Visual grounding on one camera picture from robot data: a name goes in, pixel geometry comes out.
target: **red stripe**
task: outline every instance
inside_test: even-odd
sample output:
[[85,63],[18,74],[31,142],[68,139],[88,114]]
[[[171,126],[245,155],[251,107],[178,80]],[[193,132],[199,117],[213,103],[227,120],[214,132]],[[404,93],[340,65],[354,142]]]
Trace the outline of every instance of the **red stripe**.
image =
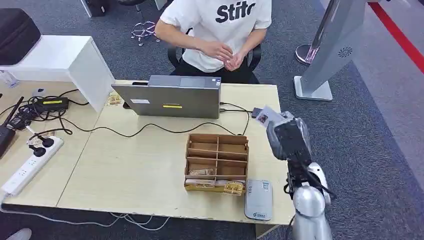
[[424,74],[424,56],[421,52],[409,41],[409,39],[399,29],[395,22],[393,22],[378,2],[368,2],[368,5],[372,8],[372,10],[374,10],[374,13],[384,24],[385,28],[390,32],[400,47]]

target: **black bag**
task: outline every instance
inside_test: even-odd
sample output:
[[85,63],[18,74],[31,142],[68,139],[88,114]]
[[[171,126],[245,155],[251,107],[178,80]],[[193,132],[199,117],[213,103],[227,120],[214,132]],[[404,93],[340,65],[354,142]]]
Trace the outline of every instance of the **black bag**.
[[19,63],[40,37],[40,30],[24,10],[0,8],[0,65]]

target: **power strip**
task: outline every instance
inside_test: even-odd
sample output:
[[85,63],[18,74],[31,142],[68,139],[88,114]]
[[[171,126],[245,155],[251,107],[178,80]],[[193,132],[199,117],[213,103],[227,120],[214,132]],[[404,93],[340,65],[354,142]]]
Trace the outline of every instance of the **power strip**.
[[48,138],[53,139],[54,144],[45,148],[45,154],[43,156],[30,156],[19,170],[1,187],[4,192],[12,196],[18,195],[64,144],[64,141],[58,137],[49,136]]

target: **chrome stand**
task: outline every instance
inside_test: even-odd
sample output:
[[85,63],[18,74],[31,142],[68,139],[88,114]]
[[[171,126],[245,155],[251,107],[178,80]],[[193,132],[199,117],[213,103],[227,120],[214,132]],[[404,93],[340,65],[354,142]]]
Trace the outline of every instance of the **chrome stand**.
[[[148,38],[150,36],[155,36],[156,37],[156,33],[155,33],[155,28],[156,28],[156,23],[151,22],[151,21],[144,21],[144,17],[143,17],[143,13],[141,12],[139,5],[135,5],[135,8],[137,9],[137,12],[141,14],[141,19],[143,22],[139,22],[137,23],[131,30],[131,38],[135,39],[136,37],[138,37],[138,42],[139,42],[139,46],[143,46],[144,43],[142,43],[141,41],[144,38]],[[161,40],[159,38],[156,38],[156,42],[159,43]]]
[[331,16],[333,15],[335,10],[334,3],[335,0],[330,0],[330,2],[328,3],[328,7],[325,10],[325,14],[322,18],[321,23],[319,24],[318,31],[316,31],[312,45],[303,44],[296,48],[294,56],[296,57],[296,60],[298,60],[301,64],[309,66],[312,63],[312,60],[314,60],[315,55],[317,55],[317,52],[320,49],[324,29],[328,25],[329,20],[331,19]]

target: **yellow sticker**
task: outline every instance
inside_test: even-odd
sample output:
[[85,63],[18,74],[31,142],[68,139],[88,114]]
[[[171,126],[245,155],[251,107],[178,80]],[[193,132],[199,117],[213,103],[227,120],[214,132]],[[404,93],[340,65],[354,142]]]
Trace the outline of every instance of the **yellow sticker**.
[[61,104],[63,101],[62,100],[58,100],[58,101],[43,101],[42,104]]
[[163,105],[164,108],[167,109],[182,109],[183,106],[179,106],[179,105]]
[[241,196],[243,193],[243,183],[239,181],[229,181],[224,186],[224,194]]

